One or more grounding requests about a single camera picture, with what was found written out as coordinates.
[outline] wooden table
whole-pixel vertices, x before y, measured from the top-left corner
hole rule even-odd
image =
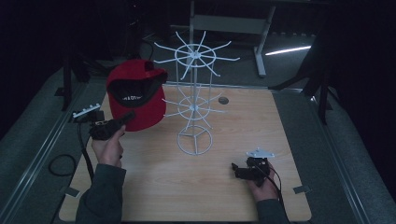
[[[166,100],[177,101],[177,87],[164,86]],[[201,94],[208,88],[202,88]],[[311,218],[303,193],[293,188],[302,185],[290,152],[276,104],[268,90],[213,88],[211,95],[227,97],[211,108],[207,122],[213,127],[212,147],[202,155],[189,155],[177,145],[177,134],[186,126],[181,116],[163,118],[144,131],[127,133],[121,138],[124,147],[123,168],[127,170],[123,186],[125,221],[255,221],[255,203],[244,180],[234,177],[231,163],[247,167],[246,152],[257,147],[275,153],[269,159],[280,175],[282,192],[291,221]],[[102,110],[111,119],[107,97]],[[167,114],[177,111],[168,104]],[[88,143],[93,166],[96,159]],[[82,159],[70,185],[81,192],[91,181]],[[66,196],[60,219],[74,220],[79,198]]]

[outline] dark sleeve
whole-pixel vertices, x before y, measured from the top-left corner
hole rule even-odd
[[[126,171],[98,164],[91,187],[79,200],[76,223],[117,223],[122,217],[122,185]]]
[[[289,223],[280,202],[276,199],[262,200],[256,203],[260,224]]]

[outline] black controller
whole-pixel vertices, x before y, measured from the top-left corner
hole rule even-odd
[[[267,158],[247,158],[247,168],[239,168],[231,163],[236,178],[253,180],[257,187],[261,187],[264,180],[270,174],[270,166]]]
[[[126,113],[120,119],[111,119],[96,122],[90,129],[90,135],[95,140],[107,140],[118,131],[122,125],[126,124],[129,120],[134,118],[134,111]]]

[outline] person's right hand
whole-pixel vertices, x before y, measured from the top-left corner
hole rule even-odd
[[[95,152],[96,159],[99,163],[120,167],[123,148],[120,144],[120,138],[125,133],[125,125],[123,125],[114,135],[106,140],[92,140],[92,148]]]
[[[270,174],[269,177],[274,180],[274,167],[270,162],[268,162],[270,166]],[[252,180],[247,180],[247,185],[251,190],[251,193],[253,194],[254,200],[257,202],[262,201],[262,200],[267,200],[267,199],[278,199],[278,195],[276,192],[276,187],[274,184],[269,181],[268,179],[264,180],[264,183],[262,184],[261,187],[257,187],[254,181]]]

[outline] person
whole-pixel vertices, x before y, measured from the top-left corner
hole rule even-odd
[[[120,138],[125,133],[122,126],[106,141],[92,140],[92,148],[98,160],[91,187],[81,196],[76,214],[76,223],[120,224],[122,217],[122,185],[126,170],[122,169]],[[270,177],[274,178],[274,168],[270,164]],[[278,201],[275,186],[265,180],[260,188],[247,180],[262,224],[289,223]]]

